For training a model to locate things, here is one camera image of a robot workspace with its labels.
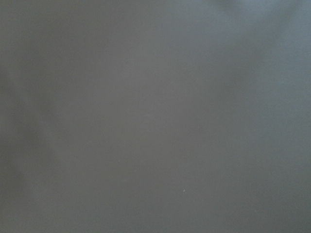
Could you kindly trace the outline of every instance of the gray background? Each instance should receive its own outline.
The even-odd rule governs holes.
[[[2,0],[0,232],[311,232],[310,13]]]

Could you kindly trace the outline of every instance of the smooth gray material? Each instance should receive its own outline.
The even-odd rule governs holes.
[[[0,232],[311,232],[310,25],[309,0],[2,0]]]

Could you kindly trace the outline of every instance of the gray surface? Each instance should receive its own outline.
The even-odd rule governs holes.
[[[310,13],[2,0],[0,232],[311,232]]]

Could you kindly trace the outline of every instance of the bluish gray area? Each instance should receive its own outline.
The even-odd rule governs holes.
[[[0,233],[311,232],[310,0],[2,0]]]

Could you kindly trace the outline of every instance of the gray leather surface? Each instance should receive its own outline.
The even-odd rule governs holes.
[[[0,232],[311,232],[310,13],[2,0]]]

